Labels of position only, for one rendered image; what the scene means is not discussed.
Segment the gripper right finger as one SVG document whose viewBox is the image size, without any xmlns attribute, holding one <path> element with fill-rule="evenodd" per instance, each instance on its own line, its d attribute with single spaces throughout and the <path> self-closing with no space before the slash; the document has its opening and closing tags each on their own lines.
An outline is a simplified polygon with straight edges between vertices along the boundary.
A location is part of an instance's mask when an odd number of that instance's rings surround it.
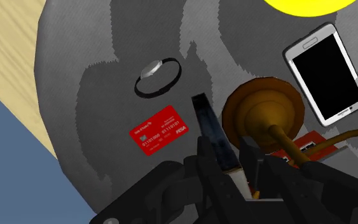
<svg viewBox="0 0 358 224">
<path fill-rule="evenodd" d="M 264 154 L 249 136 L 239 141 L 251 187 L 262 199 L 281 198 L 295 224 L 358 224 L 358 178 L 321 162 L 297 169 Z"/>
</svg>

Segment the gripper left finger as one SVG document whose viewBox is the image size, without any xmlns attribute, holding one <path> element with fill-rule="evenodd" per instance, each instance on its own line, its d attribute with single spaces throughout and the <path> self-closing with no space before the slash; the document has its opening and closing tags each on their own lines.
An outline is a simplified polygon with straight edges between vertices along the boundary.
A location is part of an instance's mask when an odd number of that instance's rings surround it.
<svg viewBox="0 0 358 224">
<path fill-rule="evenodd" d="M 198 212 L 193 224 L 261 224 L 226 173 L 240 168 L 227 139 L 200 136 L 197 150 L 183 163 L 157 165 L 89 224 L 170 224 L 190 204 Z"/>
</svg>

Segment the black blade with white handle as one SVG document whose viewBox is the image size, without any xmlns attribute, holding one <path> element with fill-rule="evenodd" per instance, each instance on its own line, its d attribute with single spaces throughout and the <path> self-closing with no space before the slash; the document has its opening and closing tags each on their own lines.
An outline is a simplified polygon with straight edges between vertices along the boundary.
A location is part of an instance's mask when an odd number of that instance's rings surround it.
<svg viewBox="0 0 358 224">
<path fill-rule="evenodd" d="M 201 132 L 197 154 L 214 161 L 223 174 L 229 175 L 242 196 L 257 200 L 259 192 L 251 192 L 243 167 L 233 151 L 207 96 L 202 93 L 191 98 Z"/>
</svg>

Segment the red bank card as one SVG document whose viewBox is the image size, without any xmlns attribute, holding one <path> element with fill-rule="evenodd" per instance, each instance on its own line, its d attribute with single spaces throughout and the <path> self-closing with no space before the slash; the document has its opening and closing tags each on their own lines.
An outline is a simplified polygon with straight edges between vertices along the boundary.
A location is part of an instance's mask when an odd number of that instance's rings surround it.
<svg viewBox="0 0 358 224">
<path fill-rule="evenodd" d="M 177 111 L 168 105 L 129 134 L 144 154 L 150 156 L 188 131 L 188 126 Z"/>
</svg>

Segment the brown lamp stand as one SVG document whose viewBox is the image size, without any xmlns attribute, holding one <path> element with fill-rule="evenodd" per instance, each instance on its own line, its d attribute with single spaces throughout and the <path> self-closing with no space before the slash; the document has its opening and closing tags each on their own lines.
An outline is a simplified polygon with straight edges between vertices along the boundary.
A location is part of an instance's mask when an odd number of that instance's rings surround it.
<svg viewBox="0 0 358 224">
<path fill-rule="evenodd" d="M 303 125 L 304 116 L 301 95 L 290 83 L 275 77 L 262 77 L 241 84 L 228 97 L 222 124 L 230 143 L 236 147 L 241 137 L 249 136 L 261 153 L 283 149 L 297 166 L 328 146 L 358 136 L 358 129 L 350 130 L 303 153 L 293 139 Z"/>
</svg>

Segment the white smartphone with black screen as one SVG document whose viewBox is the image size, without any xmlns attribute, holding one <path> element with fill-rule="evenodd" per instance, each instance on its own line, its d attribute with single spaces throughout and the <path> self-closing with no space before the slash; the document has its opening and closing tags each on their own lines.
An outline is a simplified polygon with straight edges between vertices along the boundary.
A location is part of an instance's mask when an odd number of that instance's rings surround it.
<svg viewBox="0 0 358 224">
<path fill-rule="evenodd" d="M 358 110 L 358 74 L 333 23 L 318 26 L 282 55 L 323 127 Z"/>
</svg>

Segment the round grey table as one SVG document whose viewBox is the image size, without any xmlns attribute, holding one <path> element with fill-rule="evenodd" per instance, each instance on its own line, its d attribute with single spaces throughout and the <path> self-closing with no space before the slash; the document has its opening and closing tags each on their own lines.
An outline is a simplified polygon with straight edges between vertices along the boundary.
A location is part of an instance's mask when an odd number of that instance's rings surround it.
<svg viewBox="0 0 358 224">
<path fill-rule="evenodd" d="M 205 93 L 217 114 L 257 76 L 294 83 L 285 47 L 333 22 L 358 73 L 358 0 L 339 12 L 292 17 L 264 0 L 46 0 L 34 76 L 39 110 L 63 173 L 96 213 L 165 160 L 196 153 L 200 129 L 191 98 Z M 179 81 L 143 99 L 134 92 L 152 61 L 177 59 Z M 137 88 L 156 92 L 177 75 L 168 62 Z M 129 132 L 168 105 L 189 131 L 147 156 Z M 358 111 L 330 129 L 310 108 L 305 129 L 326 137 L 358 129 Z"/>
</svg>

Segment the yellow round thing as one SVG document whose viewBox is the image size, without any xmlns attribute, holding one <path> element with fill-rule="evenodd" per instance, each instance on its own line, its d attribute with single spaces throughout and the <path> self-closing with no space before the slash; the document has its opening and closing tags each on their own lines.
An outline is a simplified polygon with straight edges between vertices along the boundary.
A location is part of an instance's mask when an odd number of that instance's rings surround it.
<svg viewBox="0 0 358 224">
<path fill-rule="evenodd" d="M 356 0 L 264 0 L 272 8 L 295 17 L 328 15 L 354 3 Z"/>
</svg>

